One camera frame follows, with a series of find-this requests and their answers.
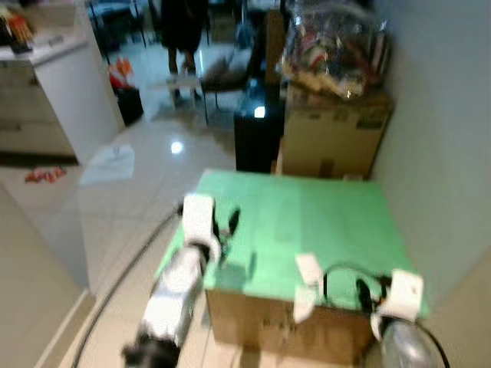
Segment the tall printed cardboard box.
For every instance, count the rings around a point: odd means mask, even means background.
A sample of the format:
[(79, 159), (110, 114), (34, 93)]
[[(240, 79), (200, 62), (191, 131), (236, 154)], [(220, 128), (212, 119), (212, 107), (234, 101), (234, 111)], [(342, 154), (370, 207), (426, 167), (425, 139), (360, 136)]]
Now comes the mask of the tall printed cardboard box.
[(343, 100), (290, 85), (280, 173), (319, 179), (367, 179), (395, 109), (380, 89)]

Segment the green table cover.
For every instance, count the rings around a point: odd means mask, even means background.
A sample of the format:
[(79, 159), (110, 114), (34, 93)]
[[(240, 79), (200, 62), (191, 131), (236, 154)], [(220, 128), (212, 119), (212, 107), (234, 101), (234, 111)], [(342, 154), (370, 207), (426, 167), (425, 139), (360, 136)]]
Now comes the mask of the green table cover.
[[(241, 208), (239, 227), (226, 259), (210, 265), (203, 291), (222, 290), (291, 301), (302, 285), (295, 256), (316, 255), (323, 269), (353, 265), (368, 272), (417, 272), (381, 189), (374, 182), (327, 181), (211, 169), (193, 187), (216, 200), (221, 223)], [(330, 274), (330, 304), (317, 306), (358, 312), (358, 273)]]

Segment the white plastic bag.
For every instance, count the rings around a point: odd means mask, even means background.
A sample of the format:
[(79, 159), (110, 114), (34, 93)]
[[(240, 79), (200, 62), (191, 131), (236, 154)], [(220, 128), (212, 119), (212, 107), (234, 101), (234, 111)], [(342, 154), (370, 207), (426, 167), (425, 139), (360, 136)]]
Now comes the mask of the white plastic bag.
[(108, 182), (129, 181), (136, 165), (136, 151), (129, 143), (107, 145), (99, 149), (84, 165), (78, 179), (80, 187), (104, 185)]

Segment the colourful packets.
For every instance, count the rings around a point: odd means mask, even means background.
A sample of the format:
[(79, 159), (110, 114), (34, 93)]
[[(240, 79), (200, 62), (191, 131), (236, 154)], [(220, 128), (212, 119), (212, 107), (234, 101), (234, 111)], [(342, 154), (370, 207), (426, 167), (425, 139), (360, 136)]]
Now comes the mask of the colourful packets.
[(34, 51), (31, 43), (34, 32), (24, 15), (9, 8), (0, 7), (0, 46), (9, 47), (14, 55)]

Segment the small red item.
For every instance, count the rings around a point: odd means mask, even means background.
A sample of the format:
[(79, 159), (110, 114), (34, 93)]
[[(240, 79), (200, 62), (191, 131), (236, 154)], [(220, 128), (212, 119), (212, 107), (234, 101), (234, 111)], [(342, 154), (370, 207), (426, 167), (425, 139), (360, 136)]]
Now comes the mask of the small red item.
[(27, 174), (24, 175), (24, 182), (26, 183), (54, 183), (59, 182), (69, 174), (69, 171), (64, 167), (38, 167), (30, 169)]

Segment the white counter cabinet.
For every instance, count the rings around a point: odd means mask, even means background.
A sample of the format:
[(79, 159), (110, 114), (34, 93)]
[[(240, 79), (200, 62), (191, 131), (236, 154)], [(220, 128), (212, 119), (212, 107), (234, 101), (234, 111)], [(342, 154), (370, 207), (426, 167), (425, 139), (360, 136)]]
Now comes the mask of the white counter cabinet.
[(80, 36), (0, 47), (0, 155), (86, 163), (125, 127), (107, 64)]

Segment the low brown cardboard box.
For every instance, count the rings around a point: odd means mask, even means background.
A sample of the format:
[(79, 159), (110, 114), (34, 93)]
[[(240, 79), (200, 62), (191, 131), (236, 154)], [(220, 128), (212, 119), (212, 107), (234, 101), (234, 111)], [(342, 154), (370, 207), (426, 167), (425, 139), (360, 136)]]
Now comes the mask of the low brown cardboard box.
[(358, 312), (315, 306), (308, 319), (295, 322), (291, 301), (222, 290), (206, 290), (206, 303), (219, 343), (351, 365), (375, 341), (371, 323)]

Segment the small black bin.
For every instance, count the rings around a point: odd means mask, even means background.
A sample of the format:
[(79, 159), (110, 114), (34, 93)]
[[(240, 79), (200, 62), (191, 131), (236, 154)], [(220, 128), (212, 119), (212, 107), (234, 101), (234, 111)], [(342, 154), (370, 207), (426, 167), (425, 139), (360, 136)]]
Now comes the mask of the small black bin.
[(126, 87), (114, 87), (113, 91), (117, 98), (124, 126), (133, 126), (134, 123), (143, 118), (143, 101), (137, 88), (127, 85)]

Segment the person in black clothes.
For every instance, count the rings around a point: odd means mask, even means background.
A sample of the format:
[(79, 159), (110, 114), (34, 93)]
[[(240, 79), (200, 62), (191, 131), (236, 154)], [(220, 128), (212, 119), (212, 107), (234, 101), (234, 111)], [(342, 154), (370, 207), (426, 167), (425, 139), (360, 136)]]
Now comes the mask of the person in black clothes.
[(171, 80), (197, 73), (194, 55), (206, 28), (208, 6), (209, 0), (159, 0), (159, 31)]

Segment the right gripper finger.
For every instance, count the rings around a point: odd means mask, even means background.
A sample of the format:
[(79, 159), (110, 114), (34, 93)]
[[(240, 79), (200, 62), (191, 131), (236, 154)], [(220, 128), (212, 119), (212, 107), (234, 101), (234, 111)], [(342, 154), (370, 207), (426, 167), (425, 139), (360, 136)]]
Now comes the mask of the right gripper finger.
[(305, 285), (319, 285), (323, 281), (324, 271), (313, 253), (295, 256), (295, 263), (297, 263), (299, 276)]
[(317, 305), (317, 291), (311, 285), (295, 285), (294, 299), (292, 299), (292, 321), (300, 324), (315, 312)]

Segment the clear bag of snacks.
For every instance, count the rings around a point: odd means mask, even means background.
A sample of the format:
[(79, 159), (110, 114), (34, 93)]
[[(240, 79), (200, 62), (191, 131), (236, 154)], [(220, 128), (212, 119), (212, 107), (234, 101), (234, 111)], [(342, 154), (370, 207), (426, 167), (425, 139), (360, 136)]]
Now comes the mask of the clear bag of snacks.
[(317, 94), (358, 99), (379, 87), (388, 69), (388, 21), (362, 0), (290, 0), (282, 77)]

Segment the orange and white bag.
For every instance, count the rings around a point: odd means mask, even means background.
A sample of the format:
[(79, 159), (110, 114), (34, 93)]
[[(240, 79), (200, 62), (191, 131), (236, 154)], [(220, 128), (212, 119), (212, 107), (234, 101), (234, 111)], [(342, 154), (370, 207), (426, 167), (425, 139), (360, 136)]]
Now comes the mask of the orange and white bag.
[(110, 85), (113, 89), (135, 88), (130, 78), (133, 76), (132, 63), (127, 58), (117, 58), (108, 64)]

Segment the dark chair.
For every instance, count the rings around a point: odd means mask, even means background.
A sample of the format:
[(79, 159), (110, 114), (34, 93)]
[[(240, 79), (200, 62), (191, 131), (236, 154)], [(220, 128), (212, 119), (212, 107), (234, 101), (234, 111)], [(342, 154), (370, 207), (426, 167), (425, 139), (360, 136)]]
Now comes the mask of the dark chair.
[(219, 94), (245, 92), (263, 80), (265, 53), (262, 47), (260, 43), (253, 43), (249, 47), (232, 49), (207, 67), (206, 73), (199, 80), (201, 91), (212, 98), (212, 107), (207, 103), (204, 106), (207, 125), (212, 116), (229, 112), (221, 106)]

